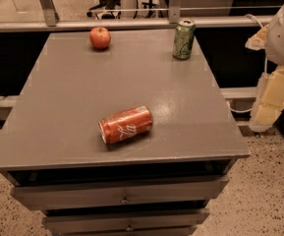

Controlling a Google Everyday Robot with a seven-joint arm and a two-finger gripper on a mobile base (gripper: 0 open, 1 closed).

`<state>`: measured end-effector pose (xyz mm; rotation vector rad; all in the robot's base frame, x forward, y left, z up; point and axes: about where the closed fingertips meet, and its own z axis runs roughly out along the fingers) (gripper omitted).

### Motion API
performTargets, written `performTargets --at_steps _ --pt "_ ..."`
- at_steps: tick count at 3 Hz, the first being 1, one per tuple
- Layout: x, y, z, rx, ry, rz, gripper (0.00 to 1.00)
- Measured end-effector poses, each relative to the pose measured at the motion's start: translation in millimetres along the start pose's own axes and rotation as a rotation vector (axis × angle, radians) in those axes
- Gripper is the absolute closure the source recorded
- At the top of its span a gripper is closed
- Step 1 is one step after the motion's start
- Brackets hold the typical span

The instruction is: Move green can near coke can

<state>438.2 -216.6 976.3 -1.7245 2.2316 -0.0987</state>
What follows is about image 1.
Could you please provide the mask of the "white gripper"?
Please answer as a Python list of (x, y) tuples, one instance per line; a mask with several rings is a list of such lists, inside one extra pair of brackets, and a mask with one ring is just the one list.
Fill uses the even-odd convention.
[(245, 47), (250, 50), (265, 48), (269, 61), (283, 65), (270, 75), (263, 73), (258, 81), (249, 127), (260, 133), (269, 129), (284, 110), (284, 5), (269, 26), (262, 27), (250, 37)]

